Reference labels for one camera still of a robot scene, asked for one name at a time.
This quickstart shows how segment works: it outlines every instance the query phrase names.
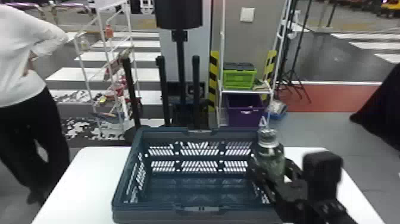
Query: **white metal shelf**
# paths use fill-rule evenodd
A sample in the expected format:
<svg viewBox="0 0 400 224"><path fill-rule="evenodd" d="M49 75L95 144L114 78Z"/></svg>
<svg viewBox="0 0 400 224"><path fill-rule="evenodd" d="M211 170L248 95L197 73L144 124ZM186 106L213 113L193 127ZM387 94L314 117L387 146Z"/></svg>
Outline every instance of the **white metal shelf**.
<svg viewBox="0 0 400 224"><path fill-rule="evenodd" d="M280 60L282 56L282 49L283 49L283 43L284 39L286 37L286 23L282 24L282 21L287 21L290 15L290 6L292 4L292 0L285 0L284 7L282 9L281 13L281 18L278 23L277 27L277 32L276 32L276 37L274 40L274 44L272 47L272 50L276 50L278 52L277 54L277 60L276 60L276 65L274 68L274 76L272 80L272 86L270 86L270 90L268 91L253 91L253 90L240 90L240 89L224 89L222 83L223 83L223 64L224 64L224 54L225 54L225 19L226 19L226 0L222 1L222 19L221 19L221 31L220 31L220 59L219 59L219 74L220 77L218 79L218 93L219 93L219 98L218 98L218 107L216 108L217 112L217 124L218 126L224 126L228 124L227 119L223 119L223 117L226 115L225 111L223 111L223 106L222 106L222 95L223 94L269 94L270 95L270 104L272 103L272 100L274 98L274 91L276 87L276 79L278 75L278 66L280 65ZM270 113L268 113L267 118L263 115L261 117L260 125L267 126L269 125L270 122Z"/></svg>
<svg viewBox="0 0 400 224"><path fill-rule="evenodd" d="M124 44L125 42L128 42L129 43L128 45L130 45L132 47L132 50L131 50L130 55L129 55L129 58L132 60L132 63L133 63L133 73L134 73L134 77L133 78L135 80L134 85L136 86L137 95L138 95L138 97L140 97L140 87L139 87L139 82L138 82L139 78L138 78L138 72L137 72L138 67L136 65L136 57L135 57L135 50L133 49L134 44L133 44L132 36L128 35L128 36L122 38L122 40L119 40L119 42L115 46L113 46L112 38L110 38L109 40L106 40L105 35L104 35L103 22L102 22L102 19L101 19L101 13L100 12L102 10L106 10L107 8L112 8L112 7L114 7L114 6L109 5L109 6L103 7L101 10L98 9L97 10L97 16L89 24L83 26L82 29L75 35L75 38L74 38L74 45L75 45L75 49L76 49L76 52L77 52L77 55L78 55L77 58L78 58L78 60L80 62L80 66L82 68L82 73L83 73L83 76L85 78L86 88L87 88L88 93L89 93L90 103L92 104L92 109L93 109L94 113L97 113L97 108L98 107L102 107L102 105L99 104L98 102L94 101L93 93L92 93L92 90L90 88L90 81L92 79L97 79L98 80L99 76L104 76L105 71L108 70L109 73L112 74L112 75L110 75L110 79L109 79L111 81L111 86L114 86L115 83L119 82L120 76L123 75L124 72L121 71L121 69L119 69L118 71L116 71L114 73L113 72L114 68L111 67L111 63L114 61L114 59L116 58L117 54L119 53L119 52L114 52L114 51L118 47L120 47L122 44ZM116 15L118 15L122 11L125 13L126 20L127 20L127 26L125 26L126 28L124 30L127 30L129 33L132 34L132 28L131 28L130 16L129 16L130 15L130 7L129 7L129 4L128 4L128 2L126 0L121 3L121 10L117 11L114 15L112 15L105 22L105 24L109 24L110 21L112 19L116 18ZM85 70L85 65L84 65L83 60L82 60L82 52L80 50L80 47L79 47L79 44L78 44L76 38L79 35L82 35L82 32L85 30L85 28L91 26L92 24L94 24L96 22L98 22L97 24L98 24L98 27L100 29L101 44L102 44L102 47L104 49L105 61L106 62L98 70L90 70L91 72L87 73L86 70ZM115 127L119 126L119 128L121 129L122 132L124 132L124 130L128 129L130 127L129 124L131 124L131 123L129 123L129 108L127 107L126 102L125 102L125 93L126 92L127 91L124 90L123 96L120 97L114 91L114 102L110 103L110 105L112 105L112 109L111 109L110 113L112 113L113 111L116 111L117 115L118 115L119 123L116 124ZM124 113L124 118L122 118L122 116L120 114L121 111ZM96 121L97 121L99 130L102 133L103 130L102 130L101 123L103 123L103 122L101 122L97 117L96 117Z"/></svg>

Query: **green storage box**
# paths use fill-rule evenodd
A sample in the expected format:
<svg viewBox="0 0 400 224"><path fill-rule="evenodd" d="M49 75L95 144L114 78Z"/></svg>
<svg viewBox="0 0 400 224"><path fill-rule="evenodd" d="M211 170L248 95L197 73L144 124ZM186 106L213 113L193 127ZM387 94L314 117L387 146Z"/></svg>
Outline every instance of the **green storage box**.
<svg viewBox="0 0 400 224"><path fill-rule="evenodd" d="M224 89L252 89L256 74L251 63L224 63Z"/></svg>

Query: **purple storage bin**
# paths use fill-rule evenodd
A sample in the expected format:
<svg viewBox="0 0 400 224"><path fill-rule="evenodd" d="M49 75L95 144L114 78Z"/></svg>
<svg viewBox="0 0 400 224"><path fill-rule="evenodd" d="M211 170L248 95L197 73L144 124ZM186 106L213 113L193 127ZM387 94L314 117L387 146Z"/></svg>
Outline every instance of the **purple storage bin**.
<svg viewBox="0 0 400 224"><path fill-rule="evenodd" d="M258 127L265 107L259 94L228 94L229 126Z"/></svg>

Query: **person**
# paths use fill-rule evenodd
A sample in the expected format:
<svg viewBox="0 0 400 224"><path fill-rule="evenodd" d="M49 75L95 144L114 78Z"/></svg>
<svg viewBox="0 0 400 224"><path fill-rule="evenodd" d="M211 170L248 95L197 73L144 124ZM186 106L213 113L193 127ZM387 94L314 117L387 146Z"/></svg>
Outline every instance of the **person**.
<svg viewBox="0 0 400 224"><path fill-rule="evenodd" d="M57 26L0 5L0 160L30 191L28 202L44 201L70 163L60 115L32 58L51 55L68 41ZM46 151L38 154L35 141Z"/></svg>

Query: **wall switch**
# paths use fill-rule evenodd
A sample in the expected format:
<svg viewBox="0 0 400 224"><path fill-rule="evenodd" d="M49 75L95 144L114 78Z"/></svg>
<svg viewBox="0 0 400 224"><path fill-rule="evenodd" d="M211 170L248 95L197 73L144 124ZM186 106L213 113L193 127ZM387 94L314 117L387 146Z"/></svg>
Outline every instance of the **wall switch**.
<svg viewBox="0 0 400 224"><path fill-rule="evenodd" d="M254 9L255 8L242 8L240 12L240 21L251 23L254 20Z"/></svg>

